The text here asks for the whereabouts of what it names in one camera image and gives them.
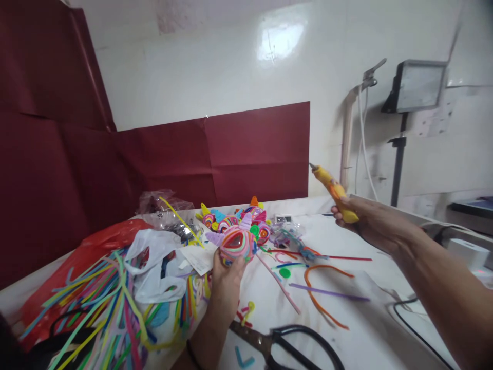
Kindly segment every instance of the black scissor handle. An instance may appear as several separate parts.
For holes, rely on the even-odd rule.
[[[325,352],[329,355],[332,363],[334,364],[335,370],[344,370],[344,365],[341,362],[339,356],[331,347],[331,345],[316,331],[310,329],[309,327],[303,325],[288,325],[282,328],[277,328],[272,330],[272,343],[279,344],[282,348],[284,348],[288,353],[290,353],[296,360],[299,361],[305,368],[308,370],[320,370],[320,368],[307,359],[303,354],[300,353],[295,347],[293,347],[283,336],[294,333],[294,332],[302,332],[313,339],[315,339],[325,350]],[[289,370],[289,368],[279,365],[272,355],[267,359],[267,366],[272,370]]]

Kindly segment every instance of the red plastic bag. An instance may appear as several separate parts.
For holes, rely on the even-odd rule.
[[[65,281],[72,267],[72,279],[74,279],[101,257],[110,254],[115,249],[130,245],[139,230],[151,228],[151,225],[144,220],[132,219],[114,224],[85,238],[58,270],[22,306],[21,319],[24,325],[27,327],[40,314],[43,310],[41,305],[53,296],[53,289],[66,285]],[[29,349],[38,339],[45,339],[52,321],[59,315],[57,311],[54,307],[47,312],[24,339],[24,348]]]

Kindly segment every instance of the white table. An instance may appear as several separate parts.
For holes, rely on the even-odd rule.
[[[274,213],[290,214],[294,222],[303,224],[306,229],[304,242],[321,254],[372,258],[371,262],[317,260],[319,264],[330,264],[355,274],[353,279],[330,269],[318,269],[310,273],[313,287],[368,297],[371,302],[354,302],[315,293],[320,305],[340,322],[348,325],[350,330],[336,327],[317,311],[306,291],[288,285],[306,284],[305,269],[293,268],[292,276],[283,280],[292,299],[301,309],[301,314],[298,315],[265,266],[255,258],[246,268],[240,295],[240,308],[247,306],[248,301],[255,303],[255,311],[249,318],[254,329],[267,334],[271,328],[289,324],[308,326],[332,345],[346,369],[444,368],[431,351],[415,338],[398,318],[394,318],[391,304],[395,299],[382,289],[396,291],[401,299],[406,299],[413,293],[397,265],[388,255],[371,247],[356,234],[339,228],[333,218],[321,215],[329,212],[333,204],[329,196],[264,204],[268,217],[272,217]],[[235,208],[236,206],[229,206],[219,209],[224,213],[231,213]],[[271,267],[279,264],[263,252],[260,253],[260,257]],[[47,265],[0,292],[0,310],[11,323],[18,317],[16,310],[36,286],[41,285],[57,269],[62,260],[63,258]],[[400,307],[401,315],[442,357],[458,368],[421,304],[415,303],[411,308],[414,312],[407,312]],[[204,314],[205,309],[206,305],[202,303],[199,306],[200,316]],[[173,303],[170,307],[170,318],[155,329],[160,341],[169,341],[172,338],[174,312]],[[328,356],[314,340],[307,340],[302,334],[293,334],[288,337],[288,341],[320,368],[333,368]],[[265,367],[262,355],[230,331],[222,353],[220,369],[239,368],[235,346],[239,347],[244,360],[250,356],[255,358],[255,363],[250,369]],[[278,346],[273,347],[272,353],[276,361],[283,365],[293,369],[303,368],[296,360],[282,353]],[[146,368],[170,368],[177,356],[178,353],[170,350],[152,353]]]

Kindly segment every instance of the white wall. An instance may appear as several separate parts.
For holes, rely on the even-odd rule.
[[[399,62],[447,60],[460,0],[320,0],[251,16],[254,7],[233,18],[212,16],[218,0],[209,0],[194,8],[196,27],[186,24],[171,34],[163,34],[156,20],[162,14],[156,4],[163,1],[72,1],[86,12],[119,130],[311,101],[310,160],[338,174],[343,99],[366,69],[387,57],[376,73],[378,85],[370,89],[366,135],[377,191],[382,201],[390,201],[395,149],[387,141],[398,134],[400,118],[380,114],[381,104]],[[194,3],[171,2],[175,12],[179,4],[185,9]],[[481,0],[469,4],[450,79],[475,85],[489,73],[493,83],[493,33],[488,33],[493,18],[485,16]],[[424,135],[412,125],[403,197],[493,188],[492,171],[477,166],[482,158],[493,159],[491,96],[471,94],[454,95],[453,119],[441,123],[445,129],[439,135],[431,123]],[[355,129],[353,165],[358,143]],[[358,193],[369,196],[363,167],[357,183]],[[309,195],[325,191],[310,176]]]

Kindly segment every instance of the scissors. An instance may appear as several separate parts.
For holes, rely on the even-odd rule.
[[[336,370],[344,370],[343,363],[340,361],[339,356],[330,346],[330,344],[322,338],[316,331],[302,325],[288,325],[277,329],[272,329],[271,334],[266,336],[259,333],[256,330],[249,329],[246,326],[241,326],[237,321],[233,321],[230,325],[230,330],[234,332],[241,339],[248,342],[252,347],[262,353],[266,360],[267,367],[272,370],[290,370],[288,367],[279,365],[271,355],[271,348],[273,344],[278,344],[290,353],[299,363],[301,363],[308,370],[320,370],[320,368],[302,355],[296,348],[294,348],[283,336],[294,333],[302,332],[315,339],[327,352],[334,368]]]

